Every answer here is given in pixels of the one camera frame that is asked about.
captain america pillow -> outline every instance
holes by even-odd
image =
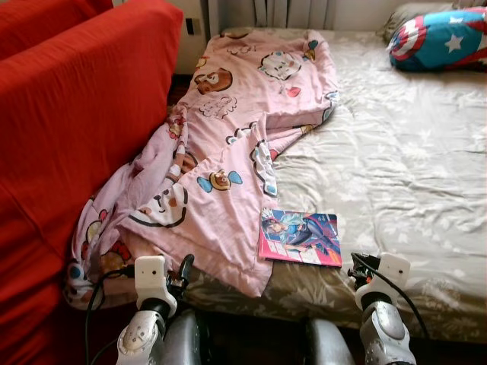
[[[487,71],[486,7],[416,17],[394,34],[390,62],[404,71]]]

bed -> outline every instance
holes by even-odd
[[[303,33],[267,31],[286,39]],[[337,214],[343,267],[275,263],[260,298],[195,270],[187,301],[357,328],[350,253],[387,251],[411,262],[406,293],[433,338],[487,341],[485,74],[406,74],[391,67],[374,33],[320,33],[336,63],[340,104],[274,168],[280,208]],[[420,335],[410,308],[402,301],[399,307]]]

comic book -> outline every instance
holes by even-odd
[[[342,267],[336,215],[264,208],[259,257]]]

anime girl illustration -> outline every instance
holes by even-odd
[[[282,212],[278,219],[274,216],[278,212],[282,211],[263,211],[262,228],[264,233],[278,236],[284,249],[298,252],[317,249],[327,256],[340,254],[338,244],[333,242],[336,230],[325,214]]]

white wall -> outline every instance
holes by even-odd
[[[407,2],[448,2],[445,0],[331,0],[326,28],[334,30],[377,30],[395,8]]]

